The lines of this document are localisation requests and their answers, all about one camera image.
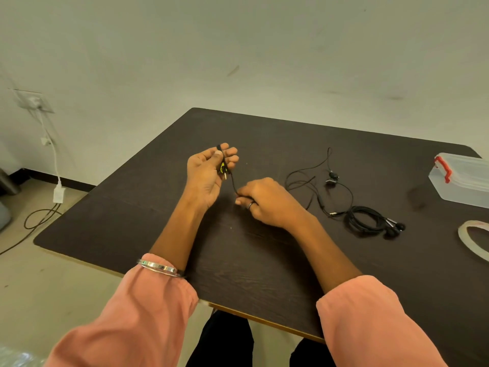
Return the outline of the person's left hand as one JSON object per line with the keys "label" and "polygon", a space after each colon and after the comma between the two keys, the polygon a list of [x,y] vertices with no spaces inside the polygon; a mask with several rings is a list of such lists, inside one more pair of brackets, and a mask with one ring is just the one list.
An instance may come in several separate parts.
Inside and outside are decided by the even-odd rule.
{"label": "person's left hand", "polygon": [[[223,149],[231,148],[228,143],[223,143],[221,146]],[[215,146],[204,151],[206,150],[217,149]],[[221,188],[215,186],[216,169],[203,165],[202,152],[192,155],[187,161],[187,180],[183,198],[205,212],[216,202]],[[229,157],[228,161],[232,170],[238,163],[239,156]]]}

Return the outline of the person's black trousers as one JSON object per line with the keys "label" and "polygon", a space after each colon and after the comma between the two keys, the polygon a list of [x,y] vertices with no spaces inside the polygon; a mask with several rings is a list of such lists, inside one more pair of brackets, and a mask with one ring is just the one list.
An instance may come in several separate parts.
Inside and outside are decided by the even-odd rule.
{"label": "person's black trousers", "polygon": [[[221,310],[203,327],[186,367],[252,367],[254,339],[249,321]],[[289,367],[337,367],[325,344],[302,339],[291,352]]]}

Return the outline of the clear plastic sheet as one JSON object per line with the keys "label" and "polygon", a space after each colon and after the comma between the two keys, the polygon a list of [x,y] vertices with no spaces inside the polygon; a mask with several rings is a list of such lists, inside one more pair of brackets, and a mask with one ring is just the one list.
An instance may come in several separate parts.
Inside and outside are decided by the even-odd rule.
{"label": "clear plastic sheet", "polygon": [[0,344],[0,367],[44,367],[45,358]]}

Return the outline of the clear plastic box red latch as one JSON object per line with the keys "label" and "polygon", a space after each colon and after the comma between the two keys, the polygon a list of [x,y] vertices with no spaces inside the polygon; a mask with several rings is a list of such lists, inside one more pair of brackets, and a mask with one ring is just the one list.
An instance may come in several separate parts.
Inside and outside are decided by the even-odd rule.
{"label": "clear plastic box red latch", "polygon": [[439,153],[429,179],[442,199],[489,209],[489,161]]}

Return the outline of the black earphones with green plug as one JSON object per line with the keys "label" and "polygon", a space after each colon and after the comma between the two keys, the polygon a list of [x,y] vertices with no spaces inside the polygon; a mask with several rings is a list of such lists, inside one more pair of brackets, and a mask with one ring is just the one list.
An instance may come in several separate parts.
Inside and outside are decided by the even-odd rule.
{"label": "black earphones with green plug", "polygon": [[[223,151],[223,148],[222,148],[222,146],[220,144],[217,145],[216,149],[217,150],[220,150],[220,151]],[[231,180],[231,185],[233,187],[233,190],[235,192],[235,195],[237,197],[241,197],[241,194],[238,193],[238,190],[236,188],[235,181],[234,181],[234,176],[232,174],[232,170],[229,167],[229,161],[228,161],[228,159],[229,159],[229,157],[225,157],[224,156],[224,160],[223,160],[223,163],[222,163],[222,164],[224,164],[224,165],[227,166],[227,180],[228,179]]]}

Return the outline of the person's right hand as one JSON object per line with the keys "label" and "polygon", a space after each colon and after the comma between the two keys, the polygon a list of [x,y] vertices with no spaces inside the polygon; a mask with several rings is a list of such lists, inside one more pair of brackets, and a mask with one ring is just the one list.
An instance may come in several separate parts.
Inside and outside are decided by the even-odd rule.
{"label": "person's right hand", "polygon": [[255,218],[256,220],[291,230],[311,217],[311,214],[274,179],[262,178],[252,181],[268,181],[268,218]]}

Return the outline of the white wall socket plate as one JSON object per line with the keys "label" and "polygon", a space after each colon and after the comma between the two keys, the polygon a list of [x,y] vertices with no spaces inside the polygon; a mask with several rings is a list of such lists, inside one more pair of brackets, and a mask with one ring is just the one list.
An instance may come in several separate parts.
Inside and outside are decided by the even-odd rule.
{"label": "white wall socket plate", "polygon": [[46,113],[55,113],[52,106],[40,92],[33,92],[27,90],[20,90],[11,88],[15,103],[18,107],[25,110],[40,110]]}

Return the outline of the loose black wired earphones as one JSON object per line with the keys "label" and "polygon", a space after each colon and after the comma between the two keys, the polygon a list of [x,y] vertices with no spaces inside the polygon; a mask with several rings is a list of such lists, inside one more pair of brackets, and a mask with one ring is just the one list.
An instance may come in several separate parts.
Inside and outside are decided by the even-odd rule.
{"label": "loose black wired earphones", "polygon": [[[290,173],[287,174],[285,180],[284,180],[284,188],[286,191],[293,191],[302,187],[308,188],[311,192],[312,195],[310,197],[309,203],[305,207],[306,210],[309,210],[311,207],[313,201],[317,201],[321,211],[327,215],[330,218],[337,218],[340,216],[347,215],[351,209],[353,208],[353,203],[354,203],[354,195],[345,184],[339,182],[339,175],[338,173],[334,172],[330,166],[330,157],[333,153],[333,148],[328,147],[327,149],[327,157],[321,161],[318,165],[316,166],[311,166],[311,167],[306,167],[306,168],[301,168],[298,170],[291,171]],[[344,211],[328,211],[326,209],[326,205],[324,203],[324,200],[321,197],[320,191],[318,187],[316,186],[315,179],[316,176],[309,177],[306,171],[309,170],[314,170],[319,168],[320,166],[325,165],[327,172],[328,172],[328,178],[325,180],[325,187],[326,188],[333,188],[337,185],[340,185],[344,187],[350,194],[351,196],[351,202],[350,205],[347,207],[346,210]]]}

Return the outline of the silver bangle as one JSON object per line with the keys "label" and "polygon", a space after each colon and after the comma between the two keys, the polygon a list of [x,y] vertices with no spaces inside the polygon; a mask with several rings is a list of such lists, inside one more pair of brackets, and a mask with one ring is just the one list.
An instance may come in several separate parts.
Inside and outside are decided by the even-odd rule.
{"label": "silver bangle", "polygon": [[185,278],[185,272],[184,271],[180,271],[180,270],[178,270],[174,267],[168,266],[168,265],[162,265],[162,264],[158,264],[156,262],[143,260],[143,259],[138,260],[138,265],[140,265],[143,268],[148,269],[150,271],[162,273],[162,274],[169,276],[169,277]]}

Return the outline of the clear adhesive tape roll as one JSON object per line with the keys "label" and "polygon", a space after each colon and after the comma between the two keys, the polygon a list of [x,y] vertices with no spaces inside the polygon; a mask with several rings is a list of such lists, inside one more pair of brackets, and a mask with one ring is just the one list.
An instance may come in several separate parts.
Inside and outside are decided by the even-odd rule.
{"label": "clear adhesive tape roll", "polygon": [[481,221],[467,221],[464,222],[457,230],[458,236],[461,242],[480,259],[489,263],[489,252],[480,247],[468,233],[468,228],[480,228],[489,232],[489,223]]}

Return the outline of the coiled black wired earphones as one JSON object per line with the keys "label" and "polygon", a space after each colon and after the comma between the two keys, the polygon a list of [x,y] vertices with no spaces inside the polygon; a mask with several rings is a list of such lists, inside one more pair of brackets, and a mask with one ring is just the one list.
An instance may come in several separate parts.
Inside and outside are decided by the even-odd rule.
{"label": "coiled black wired earphones", "polygon": [[379,236],[387,239],[397,238],[406,230],[406,225],[396,222],[375,209],[353,205],[344,211],[329,212],[331,218],[344,219],[345,224],[359,236]]}

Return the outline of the person's right forearm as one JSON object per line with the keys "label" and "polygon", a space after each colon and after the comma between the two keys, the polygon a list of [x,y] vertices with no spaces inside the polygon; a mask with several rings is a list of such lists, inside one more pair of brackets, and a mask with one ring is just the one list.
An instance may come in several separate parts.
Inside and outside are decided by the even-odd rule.
{"label": "person's right forearm", "polygon": [[325,295],[316,302],[337,367],[448,367],[396,293],[363,275],[309,213],[283,223],[304,251]]}

